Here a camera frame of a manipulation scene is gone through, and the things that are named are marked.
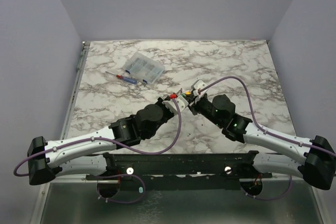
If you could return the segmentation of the green capped key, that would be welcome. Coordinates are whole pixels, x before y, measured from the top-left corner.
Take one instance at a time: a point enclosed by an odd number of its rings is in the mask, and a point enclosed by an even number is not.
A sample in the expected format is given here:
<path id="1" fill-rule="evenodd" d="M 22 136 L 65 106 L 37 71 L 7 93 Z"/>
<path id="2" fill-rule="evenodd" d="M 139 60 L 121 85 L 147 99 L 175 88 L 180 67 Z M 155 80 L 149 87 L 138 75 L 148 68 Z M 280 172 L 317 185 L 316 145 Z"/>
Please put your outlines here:
<path id="1" fill-rule="evenodd" d="M 185 97 L 186 96 L 186 91 L 183 88 L 180 88 L 177 94 Z"/>

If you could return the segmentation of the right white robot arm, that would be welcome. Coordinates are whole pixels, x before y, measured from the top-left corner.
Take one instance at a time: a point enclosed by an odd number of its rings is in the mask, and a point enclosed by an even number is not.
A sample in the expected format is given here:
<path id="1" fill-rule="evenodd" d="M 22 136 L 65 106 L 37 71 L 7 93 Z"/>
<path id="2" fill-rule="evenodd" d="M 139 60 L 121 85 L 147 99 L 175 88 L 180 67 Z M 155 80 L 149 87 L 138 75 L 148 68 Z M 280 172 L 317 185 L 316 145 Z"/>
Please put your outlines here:
<path id="1" fill-rule="evenodd" d="M 201 114 L 231 141 L 257 145 L 271 150 L 259 152 L 241 164 L 246 177 L 260 173 L 279 173 L 302 178 L 309 185 L 329 190 L 335 174 L 335 152 L 324 137 L 314 139 L 271 132 L 264 126 L 235 112 L 236 106 L 226 95 L 209 101 L 207 95 L 185 96 L 194 114 Z"/>

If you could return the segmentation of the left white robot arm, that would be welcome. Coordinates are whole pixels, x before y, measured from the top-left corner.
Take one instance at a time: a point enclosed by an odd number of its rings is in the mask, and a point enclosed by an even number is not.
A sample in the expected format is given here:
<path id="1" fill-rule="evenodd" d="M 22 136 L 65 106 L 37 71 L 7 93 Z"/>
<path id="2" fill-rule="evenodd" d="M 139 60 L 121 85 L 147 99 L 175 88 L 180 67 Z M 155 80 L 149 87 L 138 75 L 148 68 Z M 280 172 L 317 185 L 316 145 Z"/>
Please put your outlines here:
<path id="1" fill-rule="evenodd" d="M 135 115 L 117 120 L 95 132 L 67 140 L 46 141 L 39 136 L 27 151 L 30 185 L 48 183 L 64 171 L 62 164 L 97 152 L 133 147 L 152 138 L 175 115 L 181 114 L 177 99 L 159 98 Z"/>

